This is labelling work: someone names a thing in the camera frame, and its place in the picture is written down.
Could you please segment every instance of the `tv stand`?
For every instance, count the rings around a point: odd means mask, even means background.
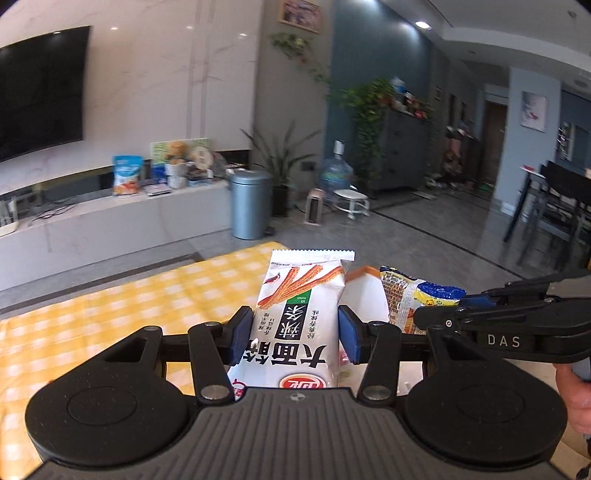
[[[226,180],[148,197],[80,202],[49,219],[20,221],[0,238],[0,290],[73,268],[230,228]]]
[[[8,225],[0,226],[0,237],[13,233],[18,229],[18,220]]]

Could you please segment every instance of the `gray dresser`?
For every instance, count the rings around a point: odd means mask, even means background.
[[[418,187],[427,168],[431,123],[388,110],[379,144],[383,158],[374,162],[373,190]]]

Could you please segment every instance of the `framed picture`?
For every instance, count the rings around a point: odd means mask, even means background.
[[[535,93],[523,92],[521,96],[521,125],[540,132],[546,131],[548,99]]]
[[[282,0],[279,7],[279,21],[314,33],[320,33],[322,12],[318,5],[306,0]]]

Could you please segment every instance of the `gray trash can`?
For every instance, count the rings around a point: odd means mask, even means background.
[[[271,217],[272,177],[264,170],[236,170],[230,176],[232,235],[257,240]]]

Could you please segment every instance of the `potted plant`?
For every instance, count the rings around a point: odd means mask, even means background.
[[[371,182],[375,179],[374,161],[382,157],[379,135],[393,95],[392,85],[384,78],[342,90],[343,106],[354,109],[356,138],[351,166],[359,182],[357,186],[369,196],[372,196]]]
[[[264,168],[273,177],[272,215],[275,217],[287,216],[290,191],[289,175],[291,169],[296,163],[315,156],[313,153],[298,155],[297,150],[305,142],[320,133],[320,130],[316,130],[300,140],[292,142],[291,137],[296,128],[295,122],[295,120],[291,121],[290,126],[287,128],[287,132],[285,132],[283,137],[282,144],[279,143],[277,136],[273,135],[273,148],[269,146],[269,142],[266,141],[256,128],[253,129],[252,135],[242,130],[242,133],[250,139],[252,146],[258,150],[263,157],[264,164],[255,163],[253,165]]]

